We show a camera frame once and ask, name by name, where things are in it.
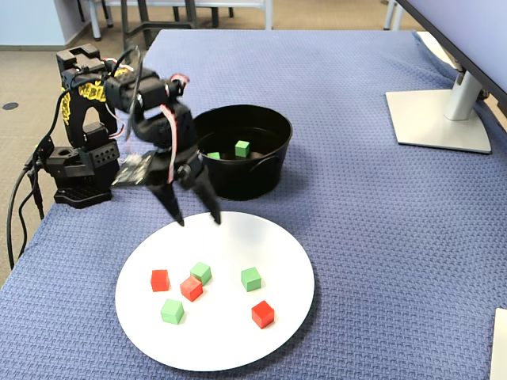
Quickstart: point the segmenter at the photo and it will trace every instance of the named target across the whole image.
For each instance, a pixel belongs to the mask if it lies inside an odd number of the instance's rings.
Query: black bowl
[[[280,113],[255,105],[231,105],[200,114],[195,120],[198,143],[216,194],[228,200],[251,200],[273,190],[292,137],[292,126]],[[238,158],[238,140],[250,143]],[[219,152],[220,159],[207,154]]]

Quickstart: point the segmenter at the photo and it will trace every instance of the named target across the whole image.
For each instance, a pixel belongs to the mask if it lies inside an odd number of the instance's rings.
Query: white plate
[[[180,292],[198,261],[212,279],[194,302]],[[256,267],[261,289],[246,292],[241,271]],[[167,269],[169,291],[151,290],[151,271]],[[263,358],[301,326],[314,296],[314,273],[297,240],[269,220],[223,212],[217,226],[209,214],[185,218],[152,234],[127,259],[116,284],[116,313],[132,343],[152,359],[188,371],[221,371]],[[183,302],[179,325],[162,321],[168,299]],[[252,307],[265,300],[275,321],[263,328]]]

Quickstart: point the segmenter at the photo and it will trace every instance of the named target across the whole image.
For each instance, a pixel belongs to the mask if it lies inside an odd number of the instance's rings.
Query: black cable
[[[37,162],[36,170],[41,169],[42,163],[40,161]],[[44,219],[44,202],[42,199],[42,193],[40,192],[40,186],[37,182],[34,181],[34,169],[29,171],[29,179],[32,187],[34,187],[33,191],[33,200],[35,201],[35,205],[37,206],[37,210],[39,210],[40,220]]]
[[[31,163],[25,164],[25,167],[23,168],[23,171],[21,172],[22,175],[20,175],[20,177],[16,181],[16,184],[14,185],[13,193],[12,193],[12,195],[10,197],[10,201],[9,201],[9,210],[7,212],[7,252],[9,254],[9,263],[10,263],[10,269],[11,270],[14,269],[14,257],[13,257],[12,234],[11,234],[11,231],[12,231],[12,214],[13,214],[13,208],[14,208],[14,200],[16,199],[16,193],[17,193],[17,189],[19,188],[19,184],[21,183],[21,180],[25,176],[25,174],[30,169],[33,169],[32,190],[30,190],[30,193],[26,196],[25,199],[23,199],[23,202],[21,202],[21,205],[20,205],[20,207],[18,209],[18,214],[19,214],[19,217],[20,217],[21,226],[23,227],[23,245],[21,247],[21,251],[20,251],[20,255],[19,255],[19,256],[21,256],[21,254],[25,251],[26,242],[28,240],[28,234],[27,234],[27,231],[26,231],[25,219],[23,218],[23,206],[26,204],[26,202],[28,202],[28,200],[30,199],[30,197],[36,191],[36,188],[39,186],[39,177],[38,177],[38,174],[37,174],[38,168],[36,166],[36,162],[37,162],[37,159],[38,159],[38,153],[39,153],[40,146],[43,144],[44,141],[46,141],[51,136],[51,133],[53,133],[53,131],[55,130],[56,122],[58,120],[58,114],[59,114],[59,110],[60,110],[60,105],[62,103],[62,99],[71,90],[73,90],[73,89],[75,89],[75,88],[77,88],[79,86],[82,86],[82,85],[84,85],[86,83],[95,83],[96,81],[97,81],[96,78],[94,78],[94,79],[88,79],[88,80],[86,80],[84,82],[78,83],[77,85],[74,85],[74,86],[70,87],[69,89],[66,89],[65,91],[63,91],[60,94],[60,96],[58,97],[58,100],[56,101],[55,115],[53,116],[53,121],[51,123],[51,127],[49,128],[48,133],[46,133],[46,135],[37,144],[37,147],[36,147],[36,149],[34,150],[34,152],[32,154],[32,161],[31,161]],[[44,213],[41,213],[40,210],[39,210],[39,215],[41,216],[41,218],[44,217]]]
[[[120,64],[123,62],[123,60],[125,58],[127,58],[127,55],[129,55],[130,53],[132,53],[136,49],[138,49],[138,47],[130,47],[129,49],[127,49],[126,51],[124,51],[122,53],[122,55],[120,55],[120,57],[116,61],[116,65],[114,65],[114,67],[112,68],[111,74],[109,76],[114,77],[114,74],[116,73],[116,70],[118,70],[118,67],[120,67]]]
[[[13,209],[14,209],[14,200],[16,199],[16,193],[19,189],[19,185],[23,180],[23,177],[28,172],[28,168],[23,168],[21,174],[16,180],[14,184],[13,192],[10,195],[9,201],[9,210],[7,211],[7,253],[9,254],[9,264],[10,269],[14,269],[14,255],[13,255],[13,237],[12,237],[12,219],[13,219]]]
[[[18,260],[21,257],[21,255],[23,254],[23,252],[25,251],[26,242],[28,240],[28,232],[26,230],[25,218],[23,218],[23,207],[29,201],[29,199],[32,196],[32,194],[33,194],[33,190],[23,199],[23,201],[19,205],[19,209],[17,210],[17,213],[19,214],[19,220],[21,222],[21,227],[23,228],[23,244],[21,245],[21,249],[19,251],[19,255],[17,256]]]
[[[132,96],[132,103],[130,104],[130,108],[128,110],[127,133],[125,135],[126,140],[130,138],[130,134],[132,133],[132,119],[134,118],[135,103],[137,102],[137,95],[139,93],[139,84],[141,83],[142,73],[143,73],[143,54],[140,52],[139,64],[137,65],[137,76],[135,77],[134,92]]]

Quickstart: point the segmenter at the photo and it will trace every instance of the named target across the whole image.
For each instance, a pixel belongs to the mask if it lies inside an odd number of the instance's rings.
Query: wall
[[[0,45],[63,46],[85,27],[76,0],[0,0]]]

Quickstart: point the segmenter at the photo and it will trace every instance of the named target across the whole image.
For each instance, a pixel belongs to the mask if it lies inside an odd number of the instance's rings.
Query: yellow label
[[[78,88],[79,95],[88,99],[89,101],[101,101],[105,103],[104,86],[102,81],[95,81],[95,83],[85,83]]]
[[[63,122],[69,125],[69,119],[71,117],[71,95],[69,93],[66,93],[63,97],[60,109],[62,111]]]
[[[114,76],[117,77],[119,75],[130,73],[130,70],[127,67],[120,67],[118,70],[116,70],[116,73],[114,73]]]

